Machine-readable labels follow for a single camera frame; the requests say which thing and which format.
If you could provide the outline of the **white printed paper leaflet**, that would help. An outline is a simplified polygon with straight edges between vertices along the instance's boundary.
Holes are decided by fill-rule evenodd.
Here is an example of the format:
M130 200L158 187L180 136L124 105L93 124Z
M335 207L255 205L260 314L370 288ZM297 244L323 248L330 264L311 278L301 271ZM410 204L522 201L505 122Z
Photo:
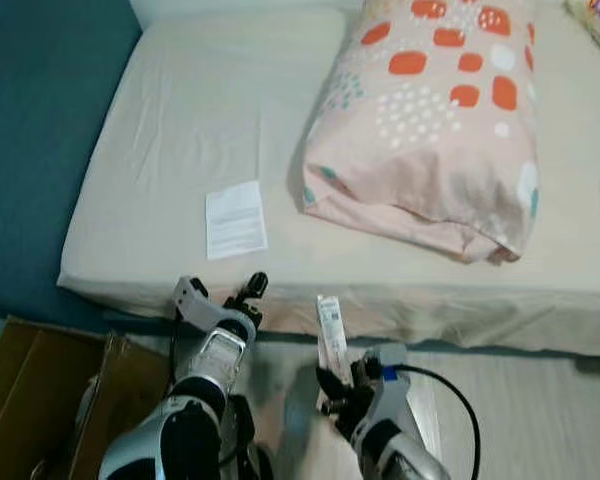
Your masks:
M267 250L258 180L209 193L205 197L205 233L208 260Z

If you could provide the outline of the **grey black robot left leg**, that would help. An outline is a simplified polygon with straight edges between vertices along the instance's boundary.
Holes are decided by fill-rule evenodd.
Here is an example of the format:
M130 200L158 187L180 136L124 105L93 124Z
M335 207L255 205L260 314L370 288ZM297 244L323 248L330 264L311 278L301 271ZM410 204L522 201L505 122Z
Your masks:
M240 394L228 397L224 431L230 434L228 451L219 460L222 480L274 480L271 457L264 445L255 443L256 428L248 399Z

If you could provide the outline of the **beige sheeted mattress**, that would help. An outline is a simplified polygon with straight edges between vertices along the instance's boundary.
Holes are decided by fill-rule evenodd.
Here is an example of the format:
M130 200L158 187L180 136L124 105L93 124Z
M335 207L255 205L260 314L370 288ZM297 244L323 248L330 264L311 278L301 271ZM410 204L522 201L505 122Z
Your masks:
M301 211L297 147L352 9L223 6L154 19L90 157L59 287L143 317L175 311L180 276L213 296L269 275L268 332L346 333L600 356L600 50L564 6L536 9L539 211L527 255L461 264ZM268 248L207 259L205 197L258 180Z

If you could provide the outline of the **brown cardboard box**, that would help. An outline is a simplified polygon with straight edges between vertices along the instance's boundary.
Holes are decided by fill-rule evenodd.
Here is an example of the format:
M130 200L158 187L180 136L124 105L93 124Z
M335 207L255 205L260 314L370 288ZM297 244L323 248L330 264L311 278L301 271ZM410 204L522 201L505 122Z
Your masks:
M0 480L98 480L109 444L168 388L168 358L120 334L7 317L0 329Z

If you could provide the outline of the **long white green carton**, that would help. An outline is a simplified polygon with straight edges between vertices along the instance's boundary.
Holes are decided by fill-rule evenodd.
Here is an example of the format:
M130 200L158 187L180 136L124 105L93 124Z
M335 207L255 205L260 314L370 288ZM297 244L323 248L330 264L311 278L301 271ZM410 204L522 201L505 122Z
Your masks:
M349 346L347 346L340 301L336 296L319 294L315 298L315 310L317 310L320 326L319 366L331 371L338 380L341 380L341 383L350 384L352 376L350 361L347 358Z

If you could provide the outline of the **pink pillow orange patches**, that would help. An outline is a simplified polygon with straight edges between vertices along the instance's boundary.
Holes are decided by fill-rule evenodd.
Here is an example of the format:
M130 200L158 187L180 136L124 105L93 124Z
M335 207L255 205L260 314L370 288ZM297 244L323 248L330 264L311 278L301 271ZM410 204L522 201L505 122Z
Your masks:
M536 0L365 0L306 134L303 202L460 262L536 225Z

